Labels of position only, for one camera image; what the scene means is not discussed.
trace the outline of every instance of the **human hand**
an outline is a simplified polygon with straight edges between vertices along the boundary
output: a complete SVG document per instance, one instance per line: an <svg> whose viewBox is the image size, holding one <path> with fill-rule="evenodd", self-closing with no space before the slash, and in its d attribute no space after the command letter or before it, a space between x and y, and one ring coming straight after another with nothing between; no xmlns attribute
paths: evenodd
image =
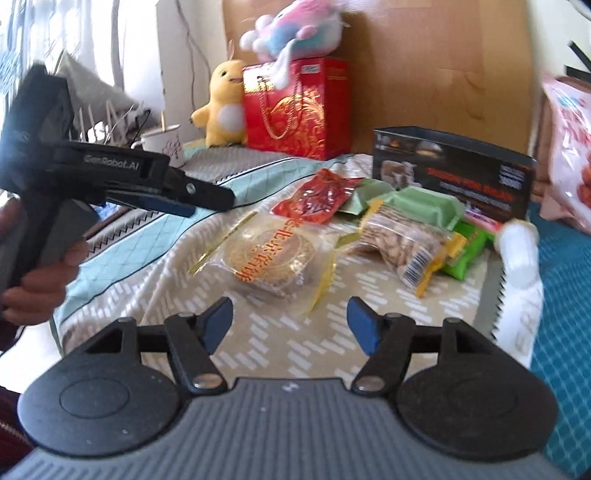
<svg viewBox="0 0 591 480"><path fill-rule="evenodd" d="M16 224L20 208L20 201L11 199L0 209L0 238L6 237ZM86 242L76 242L60 262L26 274L21 286L10 288L0 297L5 308L2 317L15 325L38 325L47 321L66 299L66 285L77 277L78 266L88 251Z"/></svg>

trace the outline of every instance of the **white mug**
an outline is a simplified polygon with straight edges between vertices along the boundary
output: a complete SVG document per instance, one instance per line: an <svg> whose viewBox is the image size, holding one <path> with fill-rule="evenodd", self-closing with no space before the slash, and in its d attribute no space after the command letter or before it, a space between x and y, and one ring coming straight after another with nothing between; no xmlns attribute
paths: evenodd
<svg viewBox="0 0 591 480"><path fill-rule="evenodd" d="M180 125L171 125L162 128L154 128L145 132L140 138L141 140L134 142L131 148L137 148L139 145L144 146L144 150L150 152L163 153L170 157L169 165L171 167L181 167L184 161L183 144L181 137L178 134Z"/></svg>

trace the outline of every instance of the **yellow plush toy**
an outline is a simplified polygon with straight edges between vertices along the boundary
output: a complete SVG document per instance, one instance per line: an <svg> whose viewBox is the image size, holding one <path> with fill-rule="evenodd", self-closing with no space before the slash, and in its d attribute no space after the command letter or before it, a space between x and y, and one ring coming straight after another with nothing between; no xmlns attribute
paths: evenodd
<svg viewBox="0 0 591 480"><path fill-rule="evenodd" d="M209 84L209 103L191 115L193 125L205 127L208 147L246 143L242 106L242 69L245 66L241 60L228 60L218 65Z"/></svg>

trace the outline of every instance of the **red sleeve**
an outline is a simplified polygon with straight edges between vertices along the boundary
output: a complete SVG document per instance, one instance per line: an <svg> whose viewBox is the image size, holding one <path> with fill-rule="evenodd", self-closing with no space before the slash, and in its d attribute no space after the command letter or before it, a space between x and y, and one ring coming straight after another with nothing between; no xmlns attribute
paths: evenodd
<svg viewBox="0 0 591 480"><path fill-rule="evenodd" d="M0 387L0 469L15 466L32 450L24 440L18 422L18 397L18 394Z"/></svg>

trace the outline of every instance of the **barcode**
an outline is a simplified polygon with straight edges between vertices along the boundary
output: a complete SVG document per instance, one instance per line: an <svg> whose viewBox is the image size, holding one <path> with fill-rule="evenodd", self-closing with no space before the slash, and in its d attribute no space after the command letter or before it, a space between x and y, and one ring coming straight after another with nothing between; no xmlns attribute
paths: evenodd
<svg viewBox="0 0 591 480"><path fill-rule="evenodd" d="M404 270L402 283L408 288L417 288L431 260L433 260L431 254L424 248L420 249Z"/></svg>

